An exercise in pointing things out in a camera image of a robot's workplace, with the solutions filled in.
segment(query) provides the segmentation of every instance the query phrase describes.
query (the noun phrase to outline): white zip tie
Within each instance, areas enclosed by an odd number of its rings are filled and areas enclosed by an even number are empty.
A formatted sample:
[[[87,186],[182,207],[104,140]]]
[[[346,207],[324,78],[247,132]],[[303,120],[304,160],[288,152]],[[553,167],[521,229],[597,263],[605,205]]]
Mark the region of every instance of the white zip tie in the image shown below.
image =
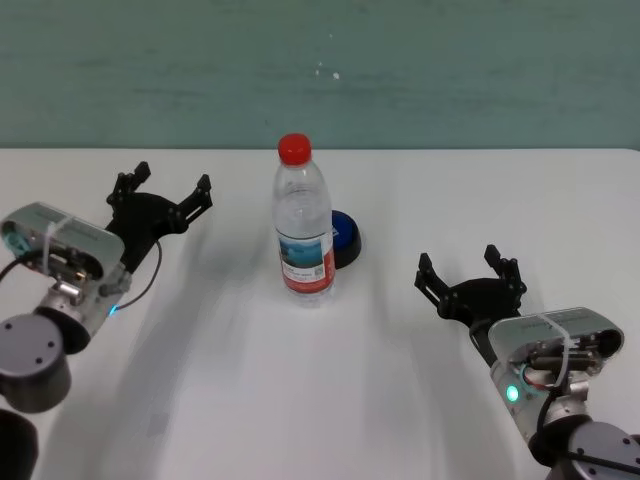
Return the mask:
[[[562,328],[559,324],[551,320],[544,313],[539,313],[538,316],[542,318],[545,322],[555,328],[562,335],[564,341],[564,349],[562,350],[562,367],[560,368],[560,373],[558,374],[558,378],[556,379],[556,383],[553,385],[554,387],[559,387],[562,381],[564,380],[564,376],[567,373],[567,368],[569,368],[569,349],[575,346],[573,340],[569,336],[569,332],[567,332],[564,328]]]
[[[49,246],[51,239],[71,220],[73,220],[73,215],[67,215],[59,222],[49,222],[49,225],[47,225],[47,231],[44,234],[44,245],[42,246],[42,274],[45,277],[49,276]]]

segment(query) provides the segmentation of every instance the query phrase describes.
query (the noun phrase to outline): plastic water bottle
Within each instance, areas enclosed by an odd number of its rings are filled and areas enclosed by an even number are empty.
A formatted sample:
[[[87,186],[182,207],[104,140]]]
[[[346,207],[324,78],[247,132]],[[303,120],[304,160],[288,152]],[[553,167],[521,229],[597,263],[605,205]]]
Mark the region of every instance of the plastic water bottle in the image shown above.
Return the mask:
[[[316,305],[330,295],[335,276],[329,191],[305,135],[282,137],[278,154],[273,223],[282,276],[303,304]]]

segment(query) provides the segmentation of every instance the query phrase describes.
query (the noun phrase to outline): green wall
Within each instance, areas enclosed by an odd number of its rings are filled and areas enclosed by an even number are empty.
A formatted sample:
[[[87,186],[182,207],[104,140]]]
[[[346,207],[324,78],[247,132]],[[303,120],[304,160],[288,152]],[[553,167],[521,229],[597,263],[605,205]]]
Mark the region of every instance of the green wall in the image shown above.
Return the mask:
[[[640,147],[639,0],[0,12],[0,146]]]

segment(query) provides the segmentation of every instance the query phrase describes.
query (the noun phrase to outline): blue lid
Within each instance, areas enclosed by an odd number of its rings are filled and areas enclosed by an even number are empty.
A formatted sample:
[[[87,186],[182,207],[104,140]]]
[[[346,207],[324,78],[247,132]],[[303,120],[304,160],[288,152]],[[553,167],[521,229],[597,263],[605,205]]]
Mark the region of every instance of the blue lid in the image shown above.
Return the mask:
[[[360,231],[349,215],[338,210],[333,211],[333,253],[336,268],[342,268],[360,255]]]

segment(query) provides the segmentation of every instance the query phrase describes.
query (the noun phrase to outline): white table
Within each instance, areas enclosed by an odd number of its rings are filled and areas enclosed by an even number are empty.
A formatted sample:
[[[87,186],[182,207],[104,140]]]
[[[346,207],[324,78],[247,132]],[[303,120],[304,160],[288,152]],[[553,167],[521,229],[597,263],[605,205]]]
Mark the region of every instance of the white table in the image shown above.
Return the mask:
[[[70,361],[72,391],[30,416],[46,480],[531,479],[531,458],[465,328],[414,287],[428,251],[445,281],[491,276],[487,243],[520,261],[523,312],[584,305],[626,346],[589,410],[640,432],[640,155],[626,150],[320,151],[335,208],[364,233],[333,304],[294,306],[270,220],[270,151],[0,151],[0,214],[42,200],[98,225],[119,171],[181,200],[201,173],[215,207],[165,238],[157,284]],[[0,251],[0,263],[10,255]],[[145,259],[132,292],[148,282]],[[0,315],[47,281],[24,269]]]

